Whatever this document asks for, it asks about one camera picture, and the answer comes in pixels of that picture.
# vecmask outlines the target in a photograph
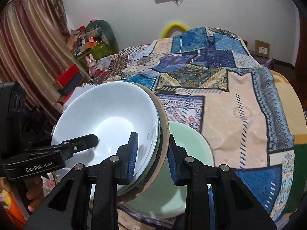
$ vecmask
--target mint green bowl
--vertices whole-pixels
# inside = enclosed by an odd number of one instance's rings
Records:
[[[169,130],[178,146],[184,147],[189,156],[203,164],[214,166],[214,159],[206,139],[191,127],[169,121]],[[165,219],[185,212],[186,186],[175,186],[170,175],[168,161],[150,187],[137,198],[125,203],[125,207],[145,217]]]

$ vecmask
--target patchwork blanket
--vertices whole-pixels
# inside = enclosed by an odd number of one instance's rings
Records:
[[[272,74],[251,57],[236,34],[195,28],[125,48],[103,62],[109,62],[109,68],[98,72],[95,84],[123,80],[146,86],[158,96],[170,121],[184,123],[206,138],[215,165],[234,168],[274,221],[295,210],[297,202],[285,209],[289,195],[294,196],[294,136]],[[301,195],[302,186],[296,191]],[[151,226],[146,229],[173,228],[179,222],[178,217],[153,220],[120,209],[133,224]]]

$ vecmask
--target silver screw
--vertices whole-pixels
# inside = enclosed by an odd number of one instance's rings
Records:
[[[111,162],[117,162],[119,160],[119,156],[116,156],[116,155],[111,156],[110,160],[111,160]]]
[[[220,169],[221,169],[222,171],[228,171],[228,170],[229,170],[229,166],[226,165],[226,164],[222,164],[222,165],[220,166]]]
[[[81,164],[81,163],[78,163],[78,164],[76,164],[75,165],[75,170],[82,170],[83,169],[83,167],[84,167],[84,165],[83,164]]]
[[[186,161],[187,163],[192,163],[192,162],[194,162],[194,158],[191,157],[191,156],[187,156],[187,157],[185,158],[185,161]]]

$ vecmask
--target curtain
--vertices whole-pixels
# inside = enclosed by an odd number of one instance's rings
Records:
[[[18,81],[27,106],[40,105],[53,123],[61,106],[52,83],[76,63],[67,33],[61,0],[14,0],[0,15],[0,83]]]

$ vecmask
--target human hand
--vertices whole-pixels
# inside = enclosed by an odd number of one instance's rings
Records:
[[[5,178],[0,180],[0,187],[7,192],[12,191],[12,184]],[[27,198],[32,200],[28,206],[30,212],[33,212],[44,199],[43,179],[40,176],[34,177],[30,188],[27,191]]]

